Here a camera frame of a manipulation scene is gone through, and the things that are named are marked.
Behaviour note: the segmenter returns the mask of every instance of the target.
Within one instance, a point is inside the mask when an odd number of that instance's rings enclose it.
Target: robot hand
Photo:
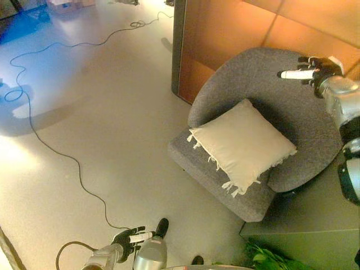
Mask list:
[[[111,245],[95,250],[83,270],[112,270],[116,263],[125,262],[129,255],[140,249],[138,243],[152,238],[153,232],[141,232],[145,227],[127,229],[115,235]]]

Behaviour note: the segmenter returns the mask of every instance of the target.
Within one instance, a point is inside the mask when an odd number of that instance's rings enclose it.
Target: green plant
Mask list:
[[[297,260],[286,259],[252,242],[247,242],[246,250],[256,270],[313,270]]]

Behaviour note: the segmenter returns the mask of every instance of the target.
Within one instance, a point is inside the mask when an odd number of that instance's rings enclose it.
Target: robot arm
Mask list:
[[[341,62],[334,58],[300,57],[299,70],[280,71],[283,79],[300,79],[324,98],[343,141],[346,162],[338,169],[341,189],[351,202],[360,205],[360,85],[343,77]]]
[[[140,233],[145,227],[128,229],[117,234],[111,245],[95,250],[82,270],[113,270],[116,263],[125,262],[129,255],[140,249],[136,243],[152,238],[153,232]]]

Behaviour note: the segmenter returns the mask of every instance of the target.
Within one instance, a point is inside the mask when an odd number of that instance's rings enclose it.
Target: white fingertip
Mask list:
[[[140,235],[131,235],[130,243],[137,243],[137,242],[145,241],[152,237],[153,237],[152,232],[146,232],[146,233],[142,233]]]

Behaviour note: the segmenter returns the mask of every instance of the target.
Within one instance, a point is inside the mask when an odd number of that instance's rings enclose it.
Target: plant leaf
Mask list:
[[[261,263],[262,261],[264,261],[266,259],[267,259],[267,257],[264,254],[257,253],[257,255],[254,256],[253,261]]]
[[[265,253],[267,256],[269,256],[270,258],[276,260],[274,254],[273,254],[270,250],[268,250],[268,249],[263,249],[263,251],[264,251],[264,253]]]

